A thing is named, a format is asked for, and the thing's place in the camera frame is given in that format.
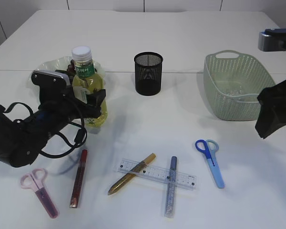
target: table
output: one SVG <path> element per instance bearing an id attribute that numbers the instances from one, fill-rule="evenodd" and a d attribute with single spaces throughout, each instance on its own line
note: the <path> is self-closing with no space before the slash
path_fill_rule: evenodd
<path id="1" fill-rule="evenodd" d="M 258 34 L 267 28 L 277 25 L 262 12 L 40 10 L 0 46 L 0 70 L 33 70 L 89 45 L 108 72 L 133 72 L 134 56 L 153 51 L 163 56 L 164 72 L 198 73 L 206 55 L 236 50 L 270 73 L 286 73 L 285 52 L 257 49 Z"/>

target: silver glitter pen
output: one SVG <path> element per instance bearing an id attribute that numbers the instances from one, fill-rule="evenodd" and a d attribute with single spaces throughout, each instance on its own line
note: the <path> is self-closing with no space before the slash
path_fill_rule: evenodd
<path id="1" fill-rule="evenodd" d="M 174 217 L 176 170 L 177 170 L 177 157 L 173 156 L 171 159 L 169 180 L 167 184 L 166 204 L 164 213 L 164 215 L 168 218 Z"/>

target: clear plastic ruler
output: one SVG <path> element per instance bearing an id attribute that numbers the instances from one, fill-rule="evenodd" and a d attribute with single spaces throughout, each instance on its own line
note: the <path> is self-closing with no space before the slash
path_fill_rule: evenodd
<path id="1" fill-rule="evenodd" d="M 121 163 L 119 164 L 118 171 L 121 173 L 132 173 L 137 175 L 138 177 L 161 182 L 164 184 L 169 183 L 169 169 L 147 165 L 139 173 L 131 171 L 137 164 L 139 164 L 139 162 L 137 161 L 122 159 Z M 174 184 L 177 187 L 193 190 L 196 188 L 196 181 L 196 176 L 177 172 L 176 182 Z"/>

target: plastic bottle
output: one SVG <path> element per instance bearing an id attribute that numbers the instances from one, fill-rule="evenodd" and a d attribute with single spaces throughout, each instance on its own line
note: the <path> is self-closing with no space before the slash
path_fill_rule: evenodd
<path id="1" fill-rule="evenodd" d="M 73 91 L 77 99 L 87 103 L 87 94 L 92 94 L 104 88 L 102 77 L 95 72 L 92 53 L 87 46 L 77 46 L 72 49 L 72 58 L 76 75 L 73 79 Z M 107 119 L 107 106 L 104 100 L 101 105 L 102 114 L 98 118 L 86 118 L 85 122 L 91 127 L 100 127 Z"/>

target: red pen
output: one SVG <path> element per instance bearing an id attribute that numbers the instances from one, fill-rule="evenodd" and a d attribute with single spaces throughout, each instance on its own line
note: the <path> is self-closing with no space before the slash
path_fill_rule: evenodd
<path id="1" fill-rule="evenodd" d="M 82 151 L 80 163 L 78 165 L 76 178 L 75 178 L 75 182 L 74 182 L 73 192 L 72 192 L 71 201 L 70 201 L 70 207 L 71 208 L 77 208 L 78 203 L 79 203 L 87 155 L 88 155 L 88 151 L 86 149 L 84 149 Z"/>

